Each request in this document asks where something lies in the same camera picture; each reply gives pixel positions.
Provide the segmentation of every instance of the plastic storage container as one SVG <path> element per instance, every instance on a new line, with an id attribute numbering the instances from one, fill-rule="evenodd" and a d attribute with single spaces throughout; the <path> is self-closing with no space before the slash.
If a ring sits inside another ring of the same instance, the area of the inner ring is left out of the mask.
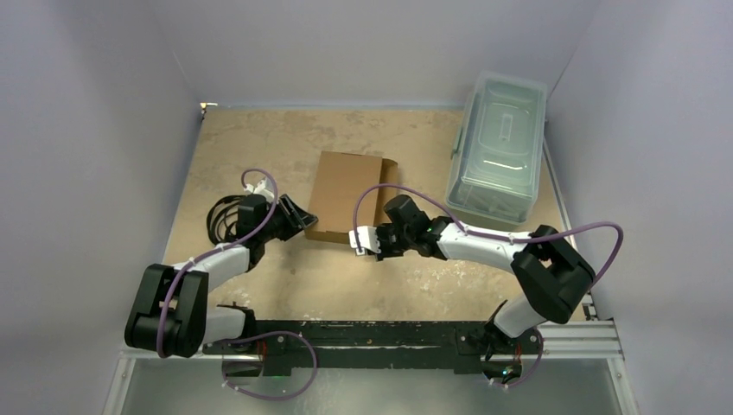
<path id="1" fill-rule="evenodd" d="M 527 220 L 539 190 L 546 95 L 539 82 L 481 74 L 453 148 L 449 208 L 512 225 Z"/>

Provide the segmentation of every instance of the brown cardboard box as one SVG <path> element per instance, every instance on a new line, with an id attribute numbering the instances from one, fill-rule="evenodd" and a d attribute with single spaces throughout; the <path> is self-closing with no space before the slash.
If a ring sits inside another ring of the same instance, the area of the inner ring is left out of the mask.
<path id="1" fill-rule="evenodd" d="M 322 151 L 308 205 L 308 212 L 318 216 L 318 221 L 305 230 L 305 237 L 348 244 L 348 231 L 352 229 L 354 205 L 359 196 L 377 183 L 397 183 L 397 180 L 397 162 L 393 160 Z M 389 222 L 382 207 L 396 195 L 395 188 L 379 188 L 367 195 L 359 207 L 359 226 Z"/>

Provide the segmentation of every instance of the gray wall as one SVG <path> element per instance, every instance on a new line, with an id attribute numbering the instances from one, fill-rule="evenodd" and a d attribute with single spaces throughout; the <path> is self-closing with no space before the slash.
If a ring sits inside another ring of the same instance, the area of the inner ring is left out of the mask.
<path id="1" fill-rule="evenodd" d="M 627 230 L 594 294 L 642 412 L 730 413 L 733 3 L 605 1 L 548 109 L 572 222 Z"/>
<path id="2" fill-rule="evenodd" d="M 151 0 L 202 100 L 462 105 L 482 69 L 558 81 L 599 0 Z"/>
<path id="3" fill-rule="evenodd" d="M 0 402 L 100 413 L 198 104 L 142 0 L 0 6 Z"/>

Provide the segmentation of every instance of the black cable bundle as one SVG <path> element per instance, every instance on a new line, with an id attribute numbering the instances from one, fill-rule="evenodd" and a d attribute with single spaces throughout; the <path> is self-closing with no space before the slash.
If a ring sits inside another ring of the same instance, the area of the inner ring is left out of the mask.
<path id="1" fill-rule="evenodd" d="M 237 240 L 237 208 L 243 195 L 229 195 L 214 203 L 207 214 L 208 240 L 217 245 Z"/>

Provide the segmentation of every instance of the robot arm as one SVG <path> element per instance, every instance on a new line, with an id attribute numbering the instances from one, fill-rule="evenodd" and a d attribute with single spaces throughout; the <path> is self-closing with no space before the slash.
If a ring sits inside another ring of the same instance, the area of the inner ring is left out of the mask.
<path id="1" fill-rule="evenodd" d="M 359 227 L 349 233 L 357 255 L 373 255 L 378 261 L 401 257 L 415 250 L 424 257 L 467 260 L 512 272 L 524 291 L 503 303 L 486 324 L 488 356 L 494 348 L 511 346 L 513 339 L 546 321 L 566 323 L 593 284 L 593 269 L 564 239 L 539 244 L 519 244 L 466 234 L 451 218 L 431 220 L 410 196 L 399 195 L 385 204 L 392 223 Z M 557 231 L 540 226 L 533 233 L 502 233 L 472 228 L 510 240 L 546 236 Z M 362 245 L 360 250 L 356 238 Z"/>
<path id="2" fill-rule="evenodd" d="M 271 193 L 265 192 L 264 186 L 258 189 L 239 202 L 236 223 L 239 237 L 258 226 L 270 209 Z M 288 240 L 317 221 L 288 195 L 278 199 L 276 209 L 265 227 L 243 245 L 224 250 L 229 244 L 218 244 L 220 252 L 198 262 L 183 275 L 166 318 L 163 337 L 166 355 L 190 357 L 201 344 L 255 333 L 252 310 L 236 304 L 208 310 L 207 294 L 228 279 L 251 271 L 265 255 L 268 241 Z M 153 264 L 145 270 L 124 329 L 128 346 L 156 350 L 163 299 L 174 276 L 185 264 Z"/>

